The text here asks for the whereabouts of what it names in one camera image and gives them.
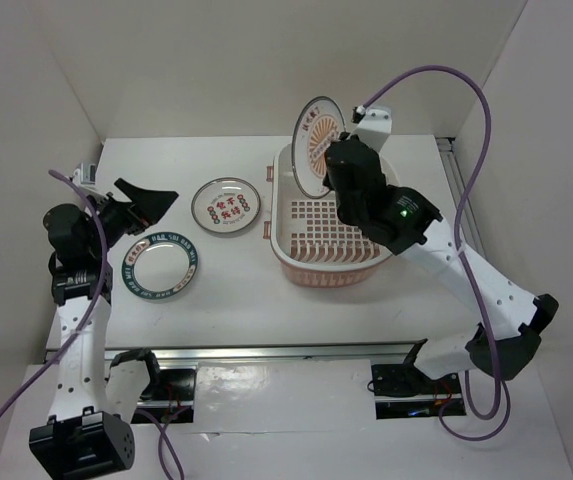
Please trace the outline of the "red characters plate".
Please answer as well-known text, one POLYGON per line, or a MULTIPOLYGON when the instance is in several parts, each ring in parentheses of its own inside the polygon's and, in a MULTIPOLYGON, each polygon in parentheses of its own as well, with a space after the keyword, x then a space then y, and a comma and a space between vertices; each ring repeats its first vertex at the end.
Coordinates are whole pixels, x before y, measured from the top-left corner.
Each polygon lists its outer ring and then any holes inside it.
POLYGON ((240 232, 259 216, 261 197, 249 182, 233 177, 212 180, 192 198, 191 214, 204 230, 218 235, 240 232))

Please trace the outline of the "dark green rim plate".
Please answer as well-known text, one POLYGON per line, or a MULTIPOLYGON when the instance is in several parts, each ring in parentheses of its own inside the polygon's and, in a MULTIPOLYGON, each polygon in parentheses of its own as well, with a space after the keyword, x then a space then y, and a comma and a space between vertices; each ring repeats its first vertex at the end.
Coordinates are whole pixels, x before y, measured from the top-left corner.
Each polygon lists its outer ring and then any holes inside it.
POLYGON ((124 255, 122 281, 127 290, 147 301, 174 297, 195 278, 198 251, 187 237, 158 232, 137 240, 124 255))

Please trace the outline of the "orange sunburst plate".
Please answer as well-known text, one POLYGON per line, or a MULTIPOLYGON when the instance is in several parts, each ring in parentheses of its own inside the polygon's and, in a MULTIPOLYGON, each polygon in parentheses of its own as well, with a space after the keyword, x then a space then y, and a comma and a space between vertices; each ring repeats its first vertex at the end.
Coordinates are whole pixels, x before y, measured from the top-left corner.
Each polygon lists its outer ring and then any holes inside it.
POLYGON ((334 100, 318 96, 299 114, 291 142, 291 163, 295 181, 302 193, 312 199, 326 196, 324 153, 345 131, 343 114, 334 100))

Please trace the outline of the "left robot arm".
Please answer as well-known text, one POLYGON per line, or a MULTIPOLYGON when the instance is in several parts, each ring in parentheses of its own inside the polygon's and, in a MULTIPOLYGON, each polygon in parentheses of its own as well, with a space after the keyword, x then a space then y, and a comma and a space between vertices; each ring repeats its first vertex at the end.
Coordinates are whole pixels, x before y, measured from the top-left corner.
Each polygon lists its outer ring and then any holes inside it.
POLYGON ((122 236, 159 222, 178 195, 123 179, 114 184, 125 200, 84 191, 83 207, 60 204, 43 218, 53 248, 49 271, 61 346, 52 358, 58 366, 55 397, 45 425, 30 431, 29 449, 52 479, 95 479, 130 469, 130 422, 139 397, 153 398, 163 387, 148 348, 105 362, 112 295, 108 252, 122 236))

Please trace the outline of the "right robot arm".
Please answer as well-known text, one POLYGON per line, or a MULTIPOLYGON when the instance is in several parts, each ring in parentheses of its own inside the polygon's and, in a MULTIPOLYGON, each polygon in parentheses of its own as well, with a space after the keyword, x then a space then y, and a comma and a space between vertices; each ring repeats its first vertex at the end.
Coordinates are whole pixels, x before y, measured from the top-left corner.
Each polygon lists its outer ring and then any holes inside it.
POLYGON ((342 223, 424 270, 482 316, 470 332, 415 347, 402 369, 406 387, 423 392, 447 374, 471 369, 514 379, 534 358, 558 301, 522 289, 474 249, 456 243, 439 209, 419 191, 389 184, 379 154, 357 136, 333 141, 324 161, 323 183, 335 194, 342 223))

